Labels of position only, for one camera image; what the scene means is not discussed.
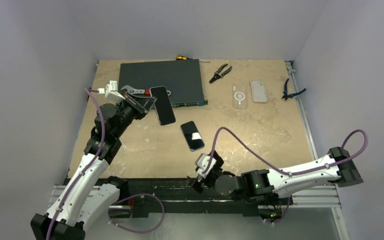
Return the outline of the light blue smartphone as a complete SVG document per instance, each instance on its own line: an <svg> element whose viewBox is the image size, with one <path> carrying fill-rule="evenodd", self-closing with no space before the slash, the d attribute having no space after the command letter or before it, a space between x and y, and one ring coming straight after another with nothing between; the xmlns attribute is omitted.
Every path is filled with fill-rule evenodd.
<svg viewBox="0 0 384 240"><path fill-rule="evenodd" d="M176 122L176 117L171 105L171 101L164 86L151 87L150 95L156 98L154 103L155 111L159 124L161 126L173 124Z"/></svg>

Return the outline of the phone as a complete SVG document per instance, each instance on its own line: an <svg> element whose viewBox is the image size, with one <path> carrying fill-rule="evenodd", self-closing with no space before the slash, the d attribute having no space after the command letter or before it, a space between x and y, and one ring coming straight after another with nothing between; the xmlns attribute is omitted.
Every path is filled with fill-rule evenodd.
<svg viewBox="0 0 384 240"><path fill-rule="evenodd" d="M266 84L262 79L252 79L250 81L252 101L254 103L266 103L268 101Z"/></svg>
<svg viewBox="0 0 384 240"><path fill-rule="evenodd" d="M248 93L244 84L234 84L232 86L232 106L236 109L246 109L248 107Z"/></svg>

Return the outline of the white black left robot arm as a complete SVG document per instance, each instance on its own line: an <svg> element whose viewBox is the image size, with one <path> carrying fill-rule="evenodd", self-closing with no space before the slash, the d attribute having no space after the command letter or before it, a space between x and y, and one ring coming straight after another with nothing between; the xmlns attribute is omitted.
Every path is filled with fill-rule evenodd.
<svg viewBox="0 0 384 240"><path fill-rule="evenodd" d="M96 106L95 126L73 177L62 194L45 214L35 214L30 222L37 240L83 240L86 232L113 203L122 205L129 199L128 183L111 176L91 195L96 182L109 167L122 146L121 135L133 120L144 118L156 97L117 94L116 104Z"/></svg>

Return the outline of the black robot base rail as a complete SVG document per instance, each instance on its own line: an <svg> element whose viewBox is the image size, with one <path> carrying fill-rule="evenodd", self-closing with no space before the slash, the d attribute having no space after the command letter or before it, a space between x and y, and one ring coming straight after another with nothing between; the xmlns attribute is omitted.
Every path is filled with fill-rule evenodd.
<svg viewBox="0 0 384 240"><path fill-rule="evenodd" d="M134 200L124 201L122 205L132 208L133 218L147 218L150 213L160 213L162 201L165 213L173 214L239 214L243 217L258 217L264 207L286 207L293 199L282 198L260 203L246 203L244 200L232 200L219 195L214 189L205 187L198 193L192 189L191 178L100 178L95 186L106 183L121 184L119 199L136 195ZM152 197L140 197L139 194L152 194Z"/></svg>

